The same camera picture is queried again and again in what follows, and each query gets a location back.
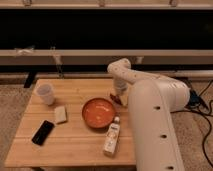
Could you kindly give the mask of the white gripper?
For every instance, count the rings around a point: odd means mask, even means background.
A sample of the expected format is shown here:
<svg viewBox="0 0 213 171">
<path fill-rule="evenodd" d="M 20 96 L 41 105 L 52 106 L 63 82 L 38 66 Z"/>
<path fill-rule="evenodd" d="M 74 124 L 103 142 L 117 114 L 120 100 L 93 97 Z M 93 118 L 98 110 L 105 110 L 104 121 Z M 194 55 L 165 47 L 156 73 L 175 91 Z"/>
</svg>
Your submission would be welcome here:
<svg viewBox="0 0 213 171">
<path fill-rule="evenodd" d="M 114 78 L 114 90 L 110 91 L 110 98 L 112 100 L 115 100 L 117 98 L 117 96 L 120 96 L 120 100 L 123 106 L 127 106 L 128 105 L 128 97 L 127 95 L 124 95 L 127 92 L 127 83 L 125 80 L 120 79 L 118 77 Z"/>
</svg>

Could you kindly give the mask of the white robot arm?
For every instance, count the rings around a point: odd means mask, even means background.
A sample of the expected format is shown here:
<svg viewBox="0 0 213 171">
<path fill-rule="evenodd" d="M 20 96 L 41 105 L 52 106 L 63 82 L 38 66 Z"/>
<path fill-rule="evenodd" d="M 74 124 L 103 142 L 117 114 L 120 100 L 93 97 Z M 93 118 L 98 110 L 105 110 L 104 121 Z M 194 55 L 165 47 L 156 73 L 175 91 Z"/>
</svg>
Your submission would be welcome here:
<svg viewBox="0 0 213 171">
<path fill-rule="evenodd" d="M 182 110 L 190 89 L 180 80 L 131 69 L 128 59 L 108 65 L 114 89 L 121 95 L 127 84 L 137 171 L 185 171 L 171 112 Z"/>
</svg>

